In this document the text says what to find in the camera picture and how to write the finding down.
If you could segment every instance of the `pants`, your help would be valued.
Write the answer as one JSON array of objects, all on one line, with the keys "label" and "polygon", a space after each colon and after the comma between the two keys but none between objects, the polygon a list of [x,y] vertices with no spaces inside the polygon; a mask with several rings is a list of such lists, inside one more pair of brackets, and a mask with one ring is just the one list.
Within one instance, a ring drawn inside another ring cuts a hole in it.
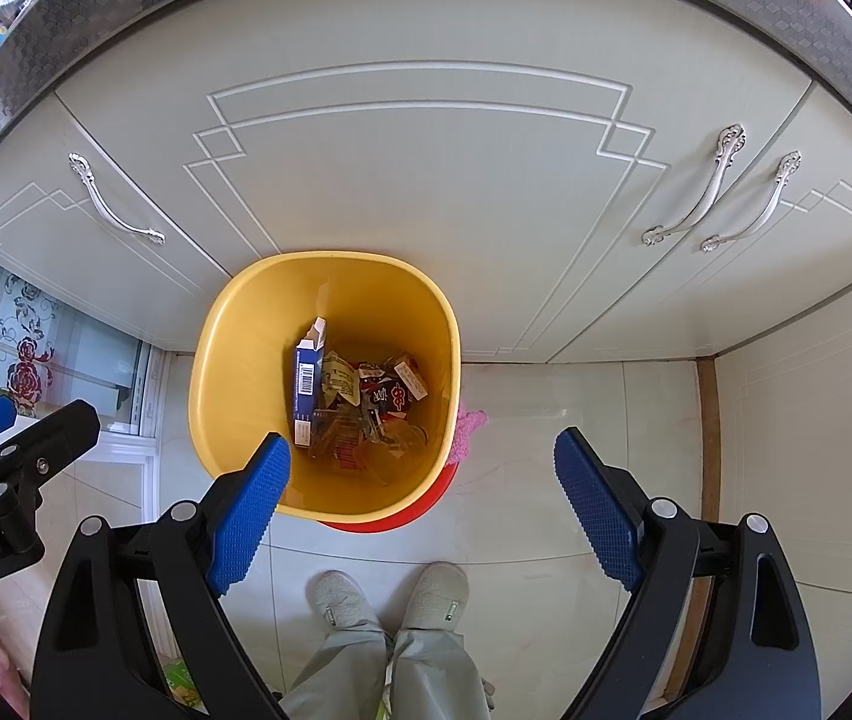
[{"label": "pants", "polygon": [[[375,720],[391,642],[377,626],[333,631],[280,702],[290,720]],[[400,631],[392,647],[392,720],[490,720],[463,637]]]}]

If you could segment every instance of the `pink towel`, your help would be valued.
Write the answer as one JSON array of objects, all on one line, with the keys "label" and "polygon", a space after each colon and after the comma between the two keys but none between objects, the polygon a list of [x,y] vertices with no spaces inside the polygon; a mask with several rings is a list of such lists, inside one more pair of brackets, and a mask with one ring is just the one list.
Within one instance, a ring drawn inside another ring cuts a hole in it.
[{"label": "pink towel", "polygon": [[456,414],[456,432],[453,433],[453,445],[449,449],[447,466],[454,466],[469,456],[469,437],[485,425],[490,418],[486,412],[468,412],[460,410]]}]

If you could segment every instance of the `person's leg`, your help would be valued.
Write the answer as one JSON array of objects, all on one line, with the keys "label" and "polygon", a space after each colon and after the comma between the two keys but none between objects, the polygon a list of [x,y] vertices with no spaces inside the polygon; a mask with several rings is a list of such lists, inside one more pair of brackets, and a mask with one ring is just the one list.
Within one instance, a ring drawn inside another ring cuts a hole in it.
[{"label": "person's leg", "polygon": [[313,607],[332,627],[279,703],[290,720],[375,720],[386,680],[386,634],[355,581],[323,574]]},{"label": "person's leg", "polygon": [[491,699],[454,632],[468,597],[455,565],[433,563],[419,577],[396,635],[392,720],[490,720]]}]

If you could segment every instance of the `ornate drawer pull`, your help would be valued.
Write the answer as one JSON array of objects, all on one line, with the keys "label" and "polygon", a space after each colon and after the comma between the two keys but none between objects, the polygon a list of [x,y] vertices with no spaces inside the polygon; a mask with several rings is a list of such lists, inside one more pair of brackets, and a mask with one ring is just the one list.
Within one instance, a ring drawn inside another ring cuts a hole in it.
[{"label": "ornate drawer pull", "polygon": [[139,227],[133,227],[131,224],[126,224],[113,212],[113,209],[106,205],[106,201],[103,199],[103,196],[100,194],[100,190],[96,186],[96,177],[93,176],[93,170],[89,167],[89,162],[85,157],[80,154],[70,154],[69,166],[72,167],[79,176],[79,180],[82,180],[87,191],[89,191],[89,199],[93,201],[93,207],[111,226],[115,227],[117,230],[121,230],[122,232],[131,233],[132,235],[142,235],[158,247],[165,244],[166,236],[161,232],[151,228],[141,229]]},{"label": "ornate drawer pull", "polygon": [[773,183],[773,192],[770,194],[770,199],[766,202],[766,207],[762,210],[751,224],[744,227],[735,235],[728,235],[721,238],[714,235],[707,238],[700,245],[700,249],[705,252],[715,251],[723,244],[730,244],[733,241],[741,241],[759,232],[762,226],[770,220],[776,206],[779,205],[779,196],[783,194],[783,189],[789,182],[789,177],[799,170],[799,163],[802,162],[802,155],[798,151],[790,151],[779,162],[779,168],[776,171],[775,183]]},{"label": "ornate drawer pull", "polygon": [[716,167],[713,169],[713,175],[709,178],[709,183],[706,185],[706,191],[700,197],[700,201],[693,207],[685,217],[679,220],[671,227],[663,227],[662,224],[653,227],[643,233],[643,242],[652,247],[661,242],[666,236],[677,232],[685,232],[703,220],[703,217],[709,213],[709,209],[713,207],[718,196],[720,196],[720,187],[722,179],[725,176],[727,167],[732,165],[732,158],[746,144],[746,130],[741,124],[733,124],[732,127],[727,127],[720,133],[719,141],[716,145]]}]

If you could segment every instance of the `shoe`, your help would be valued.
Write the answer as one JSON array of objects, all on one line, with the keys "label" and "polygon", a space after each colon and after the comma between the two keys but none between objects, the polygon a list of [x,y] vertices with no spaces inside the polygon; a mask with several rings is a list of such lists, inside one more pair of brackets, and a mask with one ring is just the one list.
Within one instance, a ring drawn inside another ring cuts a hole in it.
[{"label": "shoe", "polygon": [[404,629],[453,631],[469,600],[469,580],[458,565],[427,565],[410,596],[403,617]]},{"label": "shoe", "polygon": [[363,624],[382,627],[360,586],[341,571],[327,571],[320,576],[311,596],[313,608],[337,631]]}]

